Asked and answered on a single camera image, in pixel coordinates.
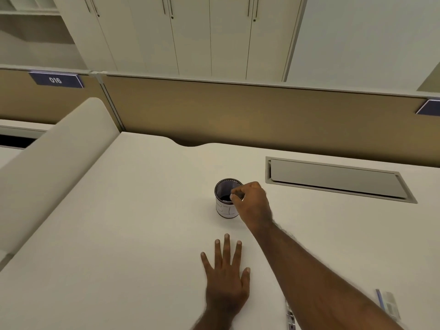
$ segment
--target left hand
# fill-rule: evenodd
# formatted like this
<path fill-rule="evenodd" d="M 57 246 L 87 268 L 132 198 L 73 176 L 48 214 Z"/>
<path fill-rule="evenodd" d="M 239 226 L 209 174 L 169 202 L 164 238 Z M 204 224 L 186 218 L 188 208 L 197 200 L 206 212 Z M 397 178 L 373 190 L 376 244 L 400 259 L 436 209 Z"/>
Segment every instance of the left hand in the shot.
<path fill-rule="evenodd" d="M 220 240 L 215 241 L 215 265 L 212 268 L 205 253 L 201 261 L 208 280 L 206 286 L 206 311 L 232 319 L 239 313 L 249 297 L 250 268 L 245 268 L 240 278 L 242 243 L 237 241 L 231 264 L 229 234 L 224 236 L 223 255 Z"/>

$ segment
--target white desk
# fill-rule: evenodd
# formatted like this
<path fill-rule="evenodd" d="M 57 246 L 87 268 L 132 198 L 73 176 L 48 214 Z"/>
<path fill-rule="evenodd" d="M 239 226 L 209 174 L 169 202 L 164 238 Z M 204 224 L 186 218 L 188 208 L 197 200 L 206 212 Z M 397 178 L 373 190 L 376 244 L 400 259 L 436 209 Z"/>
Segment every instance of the white desk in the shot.
<path fill-rule="evenodd" d="M 419 204 L 265 184 L 265 157 L 396 170 Z M 0 272 L 0 329 L 189 329 L 204 308 L 200 252 L 243 241 L 251 293 L 234 330 L 286 328 L 277 281 L 213 188 L 257 180 L 275 220 L 367 294 L 395 294 L 410 329 L 437 329 L 440 169 L 122 133 Z"/>

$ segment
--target hand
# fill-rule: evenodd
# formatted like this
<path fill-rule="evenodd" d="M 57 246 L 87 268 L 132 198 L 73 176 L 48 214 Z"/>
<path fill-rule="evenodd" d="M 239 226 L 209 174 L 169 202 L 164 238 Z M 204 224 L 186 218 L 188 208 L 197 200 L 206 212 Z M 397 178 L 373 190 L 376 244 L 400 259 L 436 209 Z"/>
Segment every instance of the hand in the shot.
<path fill-rule="evenodd" d="M 237 241 L 231 265 L 231 243 L 229 234 L 224 236 L 223 256 L 220 240 L 215 241 L 215 265 L 212 268 L 205 253 L 201 261 L 206 271 L 206 312 L 232 319 L 239 313 L 249 297 L 250 268 L 243 271 L 240 278 L 242 243 Z"/>
<path fill-rule="evenodd" d="M 232 189 L 231 201 L 251 233 L 270 228 L 272 211 L 266 192 L 258 182 L 251 182 Z"/>

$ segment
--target cabinet handle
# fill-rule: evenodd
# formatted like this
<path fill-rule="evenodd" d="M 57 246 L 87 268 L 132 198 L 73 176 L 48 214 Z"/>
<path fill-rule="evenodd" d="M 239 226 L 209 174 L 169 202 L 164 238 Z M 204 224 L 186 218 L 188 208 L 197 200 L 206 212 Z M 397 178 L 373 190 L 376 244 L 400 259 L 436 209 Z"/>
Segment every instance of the cabinet handle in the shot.
<path fill-rule="evenodd" d="M 174 14 L 173 14 L 173 4 L 171 3 L 171 0 L 169 0 L 169 9 L 171 10 L 171 16 L 174 16 Z"/>
<path fill-rule="evenodd" d="M 164 0 L 162 0 L 162 7 L 164 8 L 164 15 L 166 15 L 166 13 L 165 13 L 165 4 L 164 4 Z"/>
<path fill-rule="evenodd" d="M 87 10 L 88 10 L 88 12 L 91 13 L 91 12 L 90 12 L 90 8 L 89 8 L 89 6 L 88 6 L 88 4 L 87 4 L 87 1 L 84 0 L 84 2 L 85 2 L 85 5 L 87 6 Z"/>
<path fill-rule="evenodd" d="M 255 11 L 255 18 L 258 15 L 258 4 L 260 3 L 260 0 L 256 0 L 256 11 Z"/>
<path fill-rule="evenodd" d="M 95 10 L 96 15 L 99 17 L 98 9 L 96 9 L 95 1 L 91 0 L 91 5 L 93 6 L 93 9 Z"/>

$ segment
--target metal mesh cup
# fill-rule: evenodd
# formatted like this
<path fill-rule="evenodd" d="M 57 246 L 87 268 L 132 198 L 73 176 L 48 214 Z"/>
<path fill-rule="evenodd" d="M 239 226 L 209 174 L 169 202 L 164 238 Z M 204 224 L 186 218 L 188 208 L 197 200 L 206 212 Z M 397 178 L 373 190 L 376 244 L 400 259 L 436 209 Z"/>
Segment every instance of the metal mesh cup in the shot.
<path fill-rule="evenodd" d="M 229 196 L 231 195 L 231 190 L 240 185 L 243 185 L 240 181 L 226 178 L 218 182 L 214 188 L 217 213 L 223 216 L 223 218 L 232 219 L 239 214 Z"/>

